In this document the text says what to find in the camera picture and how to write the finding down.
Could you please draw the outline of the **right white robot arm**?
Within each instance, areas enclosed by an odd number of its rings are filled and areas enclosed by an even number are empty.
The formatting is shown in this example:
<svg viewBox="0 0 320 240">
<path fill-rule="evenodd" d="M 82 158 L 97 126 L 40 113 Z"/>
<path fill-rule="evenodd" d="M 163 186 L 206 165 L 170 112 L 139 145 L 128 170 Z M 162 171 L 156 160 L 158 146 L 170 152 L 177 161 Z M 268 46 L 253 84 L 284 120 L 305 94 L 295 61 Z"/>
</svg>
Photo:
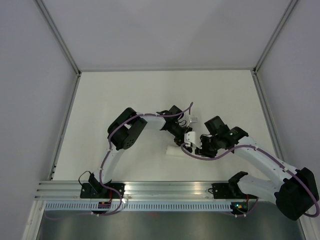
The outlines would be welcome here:
<svg viewBox="0 0 320 240">
<path fill-rule="evenodd" d="M 304 167 L 298 169 L 268 153 L 243 129 L 229 128 L 219 116 L 205 122 L 209 134 L 200 136 L 201 147 L 195 154 L 202 160 L 217 160 L 218 150 L 223 155 L 233 153 L 252 164 L 267 179 L 256 178 L 240 171 L 228 180 L 228 192 L 235 198 L 251 195 L 277 206 L 279 211 L 296 221 L 305 215 L 320 215 L 319 193 L 315 176 Z"/>
</svg>

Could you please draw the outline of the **white cloth napkin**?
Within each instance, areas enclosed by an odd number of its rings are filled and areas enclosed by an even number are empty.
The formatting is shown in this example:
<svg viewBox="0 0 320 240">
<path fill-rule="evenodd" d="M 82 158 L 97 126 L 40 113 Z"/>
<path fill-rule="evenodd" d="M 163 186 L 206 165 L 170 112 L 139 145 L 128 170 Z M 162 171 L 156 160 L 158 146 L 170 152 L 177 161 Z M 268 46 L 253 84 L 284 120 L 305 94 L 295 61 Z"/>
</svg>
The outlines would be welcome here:
<svg viewBox="0 0 320 240">
<path fill-rule="evenodd" d="M 171 157 L 187 157 L 179 146 L 168 145 L 166 149 L 166 155 Z"/>
</svg>

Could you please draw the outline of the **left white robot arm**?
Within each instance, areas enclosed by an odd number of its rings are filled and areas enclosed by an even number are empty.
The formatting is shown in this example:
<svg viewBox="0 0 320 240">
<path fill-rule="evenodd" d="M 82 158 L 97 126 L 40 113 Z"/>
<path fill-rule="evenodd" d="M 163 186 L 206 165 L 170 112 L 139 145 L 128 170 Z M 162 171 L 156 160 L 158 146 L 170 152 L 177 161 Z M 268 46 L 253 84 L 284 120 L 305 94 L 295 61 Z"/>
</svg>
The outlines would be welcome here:
<svg viewBox="0 0 320 240">
<path fill-rule="evenodd" d="M 185 113 L 190 113 L 193 103 L 185 110 L 173 105 L 169 110 L 156 113 L 138 113 L 131 107 L 126 108 L 107 129 L 108 148 L 98 170 L 93 173 L 96 182 L 91 191 L 98 198 L 104 198 L 109 193 L 109 185 L 113 171 L 123 152 L 137 141 L 143 130 L 167 131 L 173 135 L 173 141 L 181 146 L 185 134 L 192 131 L 186 125 L 180 125 L 180 119 Z"/>
</svg>

